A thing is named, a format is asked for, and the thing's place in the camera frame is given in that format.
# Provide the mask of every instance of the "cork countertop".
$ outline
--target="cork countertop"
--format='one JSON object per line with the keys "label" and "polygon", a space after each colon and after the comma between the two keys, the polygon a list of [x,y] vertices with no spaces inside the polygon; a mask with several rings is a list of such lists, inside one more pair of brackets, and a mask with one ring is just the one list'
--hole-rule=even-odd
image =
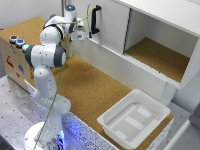
{"label": "cork countertop", "polygon": [[[27,44],[41,44],[39,38],[44,23],[43,19],[35,17],[0,31],[0,37],[9,42],[11,35],[17,35],[19,38],[24,39]],[[58,81],[59,68],[53,68],[52,72],[56,81]],[[33,79],[29,82],[35,86]],[[120,150],[123,150],[121,146],[104,133],[102,126],[97,122],[97,118],[129,92],[131,92],[131,89],[128,87],[91,66],[78,56],[73,56],[63,66],[58,94],[71,101],[72,108],[70,111],[72,113]],[[146,149],[172,119],[173,115],[170,114],[137,150]]]}

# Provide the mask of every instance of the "drawer handle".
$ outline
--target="drawer handle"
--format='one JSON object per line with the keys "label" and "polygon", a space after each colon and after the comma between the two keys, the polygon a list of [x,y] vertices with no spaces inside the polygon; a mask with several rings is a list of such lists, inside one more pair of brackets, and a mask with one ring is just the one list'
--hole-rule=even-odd
{"label": "drawer handle", "polygon": [[99,10],[101,10],[101,7],[97,5],[96,8],[94,8],[92,11],[92,26],[91,26],[92,34],[96,34],[100,31],[98,28],[96,28],[96,12]]}

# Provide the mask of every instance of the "brown box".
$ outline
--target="brown box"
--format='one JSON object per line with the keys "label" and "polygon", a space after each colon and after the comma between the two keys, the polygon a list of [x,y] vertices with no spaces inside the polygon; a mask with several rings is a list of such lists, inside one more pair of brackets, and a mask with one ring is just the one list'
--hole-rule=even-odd
{"label": "brown box", "polygon": [[[28,91],[24,79],[29,81],[33,78],[33,69],[25,60],[25,54],[21,49],[9,43],[12,35],[25,40],[29,45],[41,45],[40,34],[43,30],[45,20],[35,17],[0,31],[0,51],[7,75]],[[68,50],[68,36],[65,36],[63,47]]]}

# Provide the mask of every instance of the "plastic container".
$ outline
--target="plastic container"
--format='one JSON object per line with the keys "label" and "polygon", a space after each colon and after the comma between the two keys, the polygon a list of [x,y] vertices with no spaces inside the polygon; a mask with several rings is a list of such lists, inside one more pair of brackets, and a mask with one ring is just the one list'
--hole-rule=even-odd
{"label": "plastic container", "polygon": [[97,121],[119,145],[125,149],[136,149],[169,113],[169,108],[135,89]]}

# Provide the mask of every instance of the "robotic arm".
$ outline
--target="robotic arm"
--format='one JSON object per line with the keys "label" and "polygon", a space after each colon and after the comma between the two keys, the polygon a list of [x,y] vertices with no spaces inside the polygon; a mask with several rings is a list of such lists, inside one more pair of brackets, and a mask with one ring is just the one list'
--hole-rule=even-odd
{"label": "robotic arm", "polygon": [[[87,35],[82,31],[83,26],[82,19],[77,18],[75,7],[68,5],[65,7],[64,17],[51,15],[44,24],[40,35],[42,45],[22,47],[26,61],[34,68],[34,80],[37,90],[34,92],[32,99],[39,105],[46,107],[47,113],[57,91],[57,85],[50,67],[62,67],[65,64],[66,51],[60,46],[64,34],[69,34],[72,41],[86,39]],[[52,144],[52,142],[55,143],[55,139],[60,137],[59,135],[63,130],[62,115],[68,113],[70,108],[71,103],[67,98],[61,95],[56,96],[53,110],[47,118],[41,136],[39,131],[34,138],[34,141],[37,141],[40,136],[38,150],[41,148],[55,149],[55,147],[52,148],[52,145],[55,146],[56,144]],[[65,147],[65,145],[60,146],[59,149],[65,149]]]}

